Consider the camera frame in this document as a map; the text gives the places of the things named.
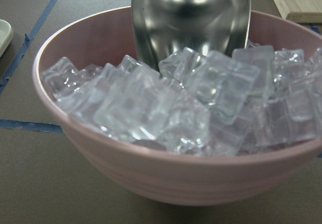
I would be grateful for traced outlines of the steel ice scoop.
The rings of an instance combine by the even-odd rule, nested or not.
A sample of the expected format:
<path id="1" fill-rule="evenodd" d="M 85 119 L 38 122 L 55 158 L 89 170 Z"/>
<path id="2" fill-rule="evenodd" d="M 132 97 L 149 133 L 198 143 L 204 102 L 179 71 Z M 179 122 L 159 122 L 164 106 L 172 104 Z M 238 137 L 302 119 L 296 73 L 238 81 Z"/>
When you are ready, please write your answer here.
<path id="1" fill-rule="evenodd" d="M 189 47 L 231 56 L 247 44 L 251 0 L 131 0 L 137 58 L 154 69 Z"/>

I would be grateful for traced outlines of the clear ice cubes pile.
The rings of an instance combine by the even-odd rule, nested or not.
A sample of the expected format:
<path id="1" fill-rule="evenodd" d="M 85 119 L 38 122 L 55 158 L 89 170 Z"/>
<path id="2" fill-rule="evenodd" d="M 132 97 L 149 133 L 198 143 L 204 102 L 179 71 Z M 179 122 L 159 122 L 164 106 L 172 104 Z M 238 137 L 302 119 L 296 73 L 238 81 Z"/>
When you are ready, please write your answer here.
<path id="1" fill-rule="evenodd" d="M 41 73 L 68 117 L 112 139 L 176 154 L 263 153 L 321 137 L 321 49 L 250 43 L 232 57 L 181 49 L 154 70 L 129 55 Z"/>

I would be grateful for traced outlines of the pink bowl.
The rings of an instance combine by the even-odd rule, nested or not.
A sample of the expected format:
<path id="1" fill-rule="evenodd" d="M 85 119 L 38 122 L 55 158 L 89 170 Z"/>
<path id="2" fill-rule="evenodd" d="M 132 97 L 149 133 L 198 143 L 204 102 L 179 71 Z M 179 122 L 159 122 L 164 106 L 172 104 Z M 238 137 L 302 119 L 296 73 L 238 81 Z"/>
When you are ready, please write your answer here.
<path id="1" fill-rule="evenodd" d="M 33 64 L 35 90 L 77 150 L 124 188 L 160 202 L 211 206 L 247 199 L 279 185 L 321 153 L 321 139 L 280 151 L 237 157 L 174 155 L 112 140 L 70 119 L 55 104 L 40 74 L 61 57 L 78 67 L 118 64 L 135 55 L 131 8 L 99 12 L 50 36 Z"/>

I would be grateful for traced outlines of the cream bear tray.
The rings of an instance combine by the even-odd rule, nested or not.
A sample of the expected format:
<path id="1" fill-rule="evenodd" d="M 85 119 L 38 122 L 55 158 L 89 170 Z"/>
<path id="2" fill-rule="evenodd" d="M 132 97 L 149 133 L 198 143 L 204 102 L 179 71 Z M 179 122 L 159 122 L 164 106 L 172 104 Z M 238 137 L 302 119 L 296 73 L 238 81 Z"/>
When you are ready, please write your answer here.
<path id="1" fill-rule="evenodd" d="M 1 32 L 0 57 L 2 57 L 3 53 L 9 46 L 10 42 L 12 41 L 14 32 L 10 23 L 2 19 L 0 19 L 0 32 Z"/>

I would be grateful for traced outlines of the wooden cutting board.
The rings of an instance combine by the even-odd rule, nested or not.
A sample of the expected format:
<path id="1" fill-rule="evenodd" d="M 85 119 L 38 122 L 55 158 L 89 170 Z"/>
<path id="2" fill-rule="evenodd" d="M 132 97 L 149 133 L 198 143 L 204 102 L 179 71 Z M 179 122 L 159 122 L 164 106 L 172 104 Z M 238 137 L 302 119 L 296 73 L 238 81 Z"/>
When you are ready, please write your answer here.
<path id="1" fill-rule="evenodd" d="M 321 0 L 273 0 L 281 17 L 296 23 L 321 23 Z"/>

